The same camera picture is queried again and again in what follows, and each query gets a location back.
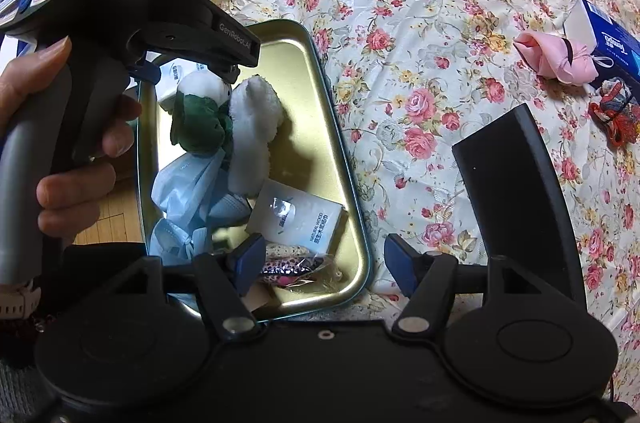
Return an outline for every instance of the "pink fabric pouch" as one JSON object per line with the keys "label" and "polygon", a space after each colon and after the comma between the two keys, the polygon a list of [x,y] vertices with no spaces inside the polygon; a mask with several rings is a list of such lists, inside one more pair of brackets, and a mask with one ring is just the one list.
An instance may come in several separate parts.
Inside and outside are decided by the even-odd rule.
{"label": "pink fabric pouch", "polygon": [[581,42],[539,31],[525,31],[518,35],[513,45],[541,77],[580,86],[598,76],[591,53]]}

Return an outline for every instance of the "blue plastic bag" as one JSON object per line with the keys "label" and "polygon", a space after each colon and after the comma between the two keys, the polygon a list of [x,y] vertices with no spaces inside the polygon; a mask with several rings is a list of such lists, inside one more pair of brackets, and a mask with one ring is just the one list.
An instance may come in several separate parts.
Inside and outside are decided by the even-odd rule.
{"label": "blue plastic bag", "polygon": [[183,154],[156,176],[151,199],[165,218],[154,227],[148,254],[164,265],[191,262],[210,250],[213,230],[251,213],[244,197],[228,192],[227,173],[220,168],[224,157],[222,149],[212,158]]}

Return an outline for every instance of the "round black disc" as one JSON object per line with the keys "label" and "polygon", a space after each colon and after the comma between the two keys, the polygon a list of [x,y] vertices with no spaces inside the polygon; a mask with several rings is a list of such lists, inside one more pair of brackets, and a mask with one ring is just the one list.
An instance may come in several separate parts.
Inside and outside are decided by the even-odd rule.
{"label": "round black disc", "polygon": [[507,295],[466,314],[447,329],[447,361],[477,392],[510,405],[601,395],[618,359],[616,341],[571,301],[554,300]]}
{"label": "round black disc", "polygon": [[51,324],[37,342],[35,360],[59,395],[116,408],[175,390],[208,351],[201,321],[146,295],[119,294]]}

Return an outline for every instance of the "gold tin tray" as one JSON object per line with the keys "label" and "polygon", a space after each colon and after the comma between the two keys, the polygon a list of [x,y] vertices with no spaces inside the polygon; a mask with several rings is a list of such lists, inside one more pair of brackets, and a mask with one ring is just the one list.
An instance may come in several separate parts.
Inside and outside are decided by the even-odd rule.
{"label": "gold tin tray", "polygon": [[[333,307],[349,301],[369,278],[371,260],[362,212],[334,116],[322,69],[307,30],[291,20],[271,20],[249,26],[262,42],[257,68],[241,68],[238,81],[256,73],[278,93],[286,119],[270,145],[270,178],[343,204],[341,222],[330,254],[342,272],[332,292],[308,284],[295,292],[274,288],[271,301],[254,311],[260,320],[276,319]],[[138,197],[143,234],[148,244],[161,212],[151,201],[158,170],[183,154],[169,140],[171,116],[156,102],[155,87],[142,83],[143,115],[138,122]],[[247,234],[244,226],[220,229],[215,241],[238,246]]]}

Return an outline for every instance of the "green plush toy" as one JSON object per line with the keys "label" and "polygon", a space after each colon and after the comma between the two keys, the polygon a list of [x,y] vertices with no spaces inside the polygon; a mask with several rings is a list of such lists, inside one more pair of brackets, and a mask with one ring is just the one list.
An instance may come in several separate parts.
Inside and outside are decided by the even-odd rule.
{"label": "green plush toy", "polygon": [[230,158],[230,96],[231,86],[208,70],[185,76],[175,94],[171,143],[198,156],[212,156],[222,148]]}

